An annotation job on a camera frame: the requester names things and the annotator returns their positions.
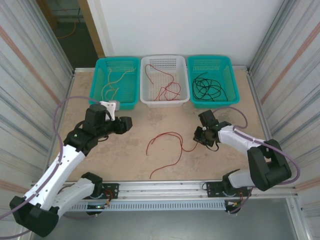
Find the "red wire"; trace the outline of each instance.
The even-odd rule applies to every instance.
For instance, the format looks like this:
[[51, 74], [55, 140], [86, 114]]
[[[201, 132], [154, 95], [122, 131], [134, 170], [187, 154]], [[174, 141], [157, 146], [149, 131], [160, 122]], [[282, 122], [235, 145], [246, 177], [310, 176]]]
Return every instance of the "red wire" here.
[[177, 132], [168, 131], [168, 132], [164, 132], [164, 133], [159, 134], [158, 136], [156, 136], [155, 138], [153, 138], [153, 139], [151, 139], [151, 140], [149, 141], [148, 146], [146, 147], [146, 151], [145, 151], [145, 154], [146, 154], [146, 155], [148, 155], [148, 148], [149, 148], [150, 144], [154, 144], [155, 140], [156, 140], [157, 138], [163, 136], [163, 135], [170, 135], [170, 136], [173, 136], [173, 137], [176, 137], [176, 138], [179, 139], [179, 141], [180, 141], [180, 147], [181, 147], [180, 156], [179, 156], [179, 158], [178, 158], [178, 161], [176, 161], [175, 163], [169, 164], [169, 165], [165, 165], [165, 166], [162, 166], [162, 167], [159, 167], [159, 168], [155, 169], [155, 170], [150, 174], [149, 179], [151, 179], [152, 174], [154, 174], [154, 172], [156, 172], [156, 171], [158, 171], [158, 170], [160, 170], [160, 169], [164, 169], [164, 168], [166, 168], [166, 167], [170, 167], [170, 166], [176, 165], [176, 164], [180, 161], [183, 151], [185, 151], [186, 153], [190, 153], [190, 152], [192, 152], [193, 150], [195, 150], [196, 146], [198, 145], [198, 143], [196, 143], [195, 146], [194, 146], [194, 148], [193, 148], [192, 150], [185, 150], [185, 149], [183, 148], [183, 142], [184, 142], [183, 137], [182, 137], [179, 133], [177, 133]]
[[[164, 71], [161, 71], [161, 70], [159, 70], [159, 69], [156, 69], [156, 68], [155, 68], [154, 66], [152, 66], [151, 64], [146, 64], [145, 67], [144, 67], [144, 72], [145, 72], [147, 78], [150, 80], [150, 82], [151, 82], [152, 84], [154, 84], [154, 83], [151, 81], [151, 79], [150, 79], [150, 77], [149, 77], [149, 75], [148, 75], [148, 73], [147, 73], [147, 66], [150, 66], [150, 67], [152, 67], [153, 69], [155, 69], [155, 70], [157, 70], [157, 71], [159, 71], [159, 72], [161, 72], [161, 73], [163, 73], [163, 74], [166, 74], [166, 75], [169, 75], [169, 76], [172, 77], [172, 81], [169, 82], [169, 84], [168, 84], [166, 87], [163, 87], [163, 86], [162, 86], [162, 87], [160, 88], [160, 91], [159, 91], [159, 93], [158, 93], [158, 96], [155, 98], [154, 101], [156, 101], [157, 98], [159, 98], [159, 101], [160, 101], [160, 97], [162, 96], [162, 94], [164, 94], [164, 97], [165, 97], [165, 99], [166, 99], [167, 101], [173, 101], [173, 100], [175, 100], [175, 98], [176, 98], [178, 95], [180, 95], [181, 86], [180, 86], [180, 84], [179, 84], [178, 82], [174, 82], [174, 81], [175, 81], [174, 76], [172, 76], [171, 74], [166, 73], [166, 72], [164, 72]], [[179, 86], [179, 92], [178, 92], [178, 93], [168, 90], [168, 88], [169, 88], [172, 84], [178, 84], [178, 86]], [[175, 94], [175, 97], [172, 98], [172, 99], [168, 99], [167, 96], [166, 96], [167, 92], [170, 92], [170, 93]]]

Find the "white basket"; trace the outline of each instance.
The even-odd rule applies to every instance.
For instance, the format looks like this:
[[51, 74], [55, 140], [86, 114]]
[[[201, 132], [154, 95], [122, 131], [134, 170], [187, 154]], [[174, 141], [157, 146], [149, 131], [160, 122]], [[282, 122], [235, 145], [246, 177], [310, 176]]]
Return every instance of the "white basket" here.
[[[173, 93], [167, 91], [165, 96], [161, 95], [160, 99], [155, 99], [161, 93], [163, 89], [161, 87], [166, 87], [170, 82], [172, 82], [172, 77], [170, 75], [164, 74], [160, 71], [155, 70], [148, 64], [152, 65], [158, 70], [161, 70], [167, 74], [171, 74], [174, 77], [174, 82], [179, 83], [181, 91], [178, 96], [174, 93], [179, 92], [178, 84], [171, 84], [167, 89]], [[140, 67], [140, 100], [144, 104], [147, 104], [149, 108], [163, 108], [163, 107], [180, 107], [182, 104], [190, 99], [189, 92], [189, 82], [186, 67], [186, 60], [184, 57], [179, 55], [155, 55], [146, 56], [141, 60]]]

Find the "cable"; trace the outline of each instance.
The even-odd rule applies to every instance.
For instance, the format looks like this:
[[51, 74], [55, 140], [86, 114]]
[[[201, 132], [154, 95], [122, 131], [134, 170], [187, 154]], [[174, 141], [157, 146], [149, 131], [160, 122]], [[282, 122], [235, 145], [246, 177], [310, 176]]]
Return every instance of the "cable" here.
[[243, 205], [245, 205], [245, 203], [248, 201], [248, 199], [250, 198], [251, 194], [252, 194], [252, 190], [253, 188], [251, 188], [248, 196], [245, 198], [245, 200], [243, 201], [243, 203], [240, 204], [240, 206], [238, 206], [236, 209], [232, 210], [232, 211], [228, 211], [229, 214], [233, 214], [234, 212], [238, 211], [240, 208], [243, 207]]
[[[59, 155], [58, 155], [58, 160], [57, 163], [53, 169], [53, 171], [51, 172], [51, 174], [48, 176], [48, 178], [38, 187], [38, 189], [35, 191], [35, 194], [32, 194], [29, 198], [27, 198], [23, 203], [21, 203], [20, 205], [16, 206], [15, 208], [11, 209], [10, 211], [8, 211], [7, 213], [3, 214], [0, 216], [0, 220], [4, 219], [5, 217], [9, 216], [10, 214], [14, 213], [15, 211], [19, 210], [20, 208], [22, 208], [24, 205], [26, 205], [27, 203], [29, 203], [44, 187], [45, 185], [50, 181], [50, 179], [54, 176], [54, 174], [57, 172], [58, 167], [60, 166], [60, 162], [61, 159], [63, 157], [63, 142], [61, 139], [61, 136], [59, 135], [57, 129], [56, 129], [56, 116], [58, 113], [59, 108], [68, 100], [71, 99], [87, 99], [89, 101], [95, 102], [97, 104], [100, 104], [97, 100], [92, 99], [90, 97], [86, 97], [86, 96], [69, 96], [67, 98], [65, 98], [64, 100], [62, 100], [57, 107], [54, 110], [53, 113], [53, 117], [52, 117], [52, 129], [53, 132], [55, 133], [55, 135], [57, 136], [58, 142], [59, 142]], [[0, 239], [11, 239], [11, 236], [8, 237], [0, 237]]]
[[197, 145], [198, 145], [198, 143], [196, 143], [195, 146], [194, 146], [194, 148], [193, 148], [192, 150], [185, 150], [185, 149], [183, 148], [183, 141], [184, 141], [184, 140], [183, 140], [183, 137], [182, 137], [179, 133], [177, 133], [177, 132], [168, 131], [168, 132], [164, 132], [164, 133], [159, 134], [158, 136], [156, 136], [155, 138], [153, 138], [153, 139], [151, 139], [151, 140], [149, 141], [148, 146], [146, 147], [145, 155], [148, 155], [149, 145], [150, 145], [150, 144], [154, 144], [155, 140], [156, 140], [157, 138], [163, 136], [163, 135], [170, 135], [170, 136], [173, 136], [173, 137], [176, 137], [176, 138], [179, 139], [179, 141], [180, 141], [180, 147], [181, 147], [180, 156], [179, 156], [178, 160], [177, 160], [175, 163], [169, 164], [169, 165], [165, 165], [165, 166], [162, 166], [162, 167], [159, 167], [159, 168], [153, 170], [153, 172], [150, 174], [149, 179], [151, 179], [152, 174], [154, 174], [154, 172], [156, 172], [156, 171], [158, 171], [158, 170], [160, 170], [160, 169], [164, 169], [164, 168], [166, 168], [166, 167], [170, 167], [170, 166], [176, 165], [176, 164], [180, 161], [183, 151], [186, 152], [186, 153], [190, 153], [190, 152], [192, 152], [193, 150], [195, 150], [195, 148], [196, 148]]
[[[107, 99], [107, 93], [108, 93], [109, 91], [112, 91], [112, 90], [115, 91], [114, 94], [113, 94], [112, 97], [111, 97], [111, 100], [113, 100], [114, 97], [115, 97], [115, 95], [117, 94], [117, 91], [119, 90], [119, 87], [118, 87], [117, 89], [115, 89], [115, 88], [112, 87], [112, 84], [116, 84], [116, 83], [120, 82], [127, 73], [134, 72], [135, 70], [136, 70], [136, 68], [134, 68], [133, 70], [125, 71], [118, 80], [113, 81], [113, 82], [110, 82], [110, 74], [111, 74], [111, 72], [112, 72], [112, 69], [109, 68], [108, 83], [102, 88], [102, 91], [101, 91], [101, 99], [102, 99], [102, 101], [104, 100], [104, 98]], [[110, 88], [111, 88], [111, 89], [108, 89], [108, 90], [105, 92], [105, 94], [104, 94], [105, 88], [106, 88], [107, 86], [109, 86], [109, 85], [110, 85]]]
[[195, 99], [201, 101], [211, 100], [215, 102], [218, 97], [221, 96], [221, 93], [224, 93], [226, 102], [228, 102], [228, 97], [225, 90], [221, 87], [220, 82], [214, 79], [200, 77], [208, 72], [203, 72], [198, 75], [192, 82], [192, 94]]
[[234, 125], [233, 126], [233, 131], [234, 131], [235, 134], [237, 134], [238, 136], [240, 136], [240, 137], [242, 137], [242, 138], [244, 138], [246, 140], [249, 140], [249, 141], [254, 142], [256, 144], [260, 144], [262, 146], [265, 146], [266, 148], [272, 149], [272, 150], [276, 151], [277, 153], [283, 155], [284, 157], [288, 158], [290, 160], [290, 162], [292, 162], [292, 164], [296, 168], [296, 176], [293, 179], [291, 179], [289, 181], [281, 182], [278, 185], [292, 184], [296, 180], [298, 180], [298, 178], [300, 177], [300, 174], [301, 174], [300, 173], [300, 167], [298, 166], [296, 161], [291, 156], [289, 156], [288, 154], [286, 154], [285, 152], [281, 151], [280, 149], [278, 149], [278, 148], [276, 148], [274, 146], [271, 146], [271, 145], [269, 145], [267, 143], [264, 143], [262, 141], [259, 141], [259, 140], [255, 140], [254, 138], [248, 137], [248, 136], [243, 135], [242, 133], [236, 131], [236, 128], [245, 129], [245, 128], [248, 127], [248, 119], [247, 119], [246, 115], [242, 111], [240, 111], [239, 109], [237, 109], [235, 107], [232, 107], [232, 106], [224, 106], [224, 107], [220, 107], [220, 108], [217, 108], [217, 109], [213, 110], [212, 113], [215, 113], [216, 111], [221, 110], [221, 109], [233, 109], [233, 110], [236, 110], [238, 113], [240, 113], [243, 116], [244, 121], [245, 121], [245, 126]]
[[[164, 71], [161, 71], [161, 70], [155, 68], [155, 67], [152, 66], [151, 64], [146, 64], [146, 65], [144, 66], [144, 72], [145, 72], [147, 78], [149, 79], [149, 81], [152, 83], [152, 85], [154, 85], [154, 83], [152, 82], [152, 80], [150, 79], [150, 77], [149, 77], [149, 75], [148, 75], [148, 73], [147, 73], [147, 66], [150, 66], [150, 67], [152, 67], [153, 69], [155, 69], [155, 70], [157, 70], [157, 71], [159, 71], [159, 72], [161, 72], [161, 73], [163, 73], [163, 74], [166, 74], [166, 75], [169, 75], [170, 77], [172, 77], [172, 81], [171, 81], [166, 87], [163, 87], [163, 86], [162, 86], [162, 87], [160, 88], [159, 93], [158, 93], [158, 96], [154, 99], [154, 101], [156, 101], [157, 99], [158, 99], [159, 101], [161, 101], [161, 100], [160, 100], [160, 97], [161, 97], [163, 94], [164, 94], [164, 98], [166, 99], [166, 101], [176, 100], [176, 97], [180, 95], [181, 86], [180, 86], [180, 84], [179, 84], [178, 82], [175, 82], [174, 76], [172, 76], [170, 73], [166, 73], [166, 72], [164, 72]], [[168, 89], [172, 84], [177, 84], [177, 85], [178, 85], [178, 87], [179, 87], [178, 93], [173, 92], [173, 91], [170, 91], [170, 90]], [[170, 93], [175, 94], [175, 97], [172, 98], [172, 99], [168, 99], [167, 96], [166, 96], [167, 92], [170, 92]]]
[[19, 238], [21, 237], [22, 235], [25, 235], [27, 233], [30, 233], [31, 231], [30, 230], [27, 230], [27, 231], [24, 231], [24, 232], [21, 232], [17, 235], [13, 235], [13, 236], [0, 236], [0, 239], [2, 240], [6, 240], [6, 239], [15, 239], [15, 238]]
[[[66, 14], [69, 15], [69, 17], [71, 17], [71, 18], [73, 19], [73, 17], [68, 13], [67, 10], [65, 10], [65, 9], [60, 5], [60, 3], [59, 3], [58, 1], [56, 1], [56, 3], [59, 5], [59, 7], [60, 7], [63, 11], [66, 12]], [[74, 34], [75, 31], [76, 31], [76, 29], [77, 29], [77, 23], [76, 23], [76, 21], [74, 21], [73, 24], [74, 24], [74, 27], [73, 27], [72, 32], [70, 32], [69, 34], [67, 34], [67, 35], [65, 35], [65, 36], [56, 37], [56, 39], [64, 39], [64, 38], [67, 38], [67, 37], [71, 36], [72, 34]]]

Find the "teal basket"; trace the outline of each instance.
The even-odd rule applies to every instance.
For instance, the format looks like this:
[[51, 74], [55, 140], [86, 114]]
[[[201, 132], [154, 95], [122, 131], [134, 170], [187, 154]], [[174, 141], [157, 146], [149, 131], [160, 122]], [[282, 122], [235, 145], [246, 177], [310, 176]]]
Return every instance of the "teal basket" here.
[[[187, 68], [190, 99], [196, 108], [221, 108], [239, 102], [240, 97], [235, 74], [230, 58], [227, 56], [190, 56], [187, 59]], [[197, 86], [194, 80], [199, 75], [201, 75], [201, 78], [210, 79], [210, 83], [206, 80], [201, 82], [201, 87]], [[209, 87], [211, 83], [220, 86], [222, 89], [220, 87]], [[211, 94], [213, 97], [203, 97], [204, 93]]]
[[107, 57], [96, 61], [90, 98], [106, 102], [117, 100], [120, 110], [131, 110], [138, 102], [139, 88], [139, 58]]

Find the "white wall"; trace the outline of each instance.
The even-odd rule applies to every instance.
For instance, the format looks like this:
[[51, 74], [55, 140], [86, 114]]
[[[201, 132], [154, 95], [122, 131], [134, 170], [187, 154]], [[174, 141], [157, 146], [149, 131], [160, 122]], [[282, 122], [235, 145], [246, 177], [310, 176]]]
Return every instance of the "white wall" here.
[[249, 65], [283, 0], [88, 0], [106, 56], [217, 54]]

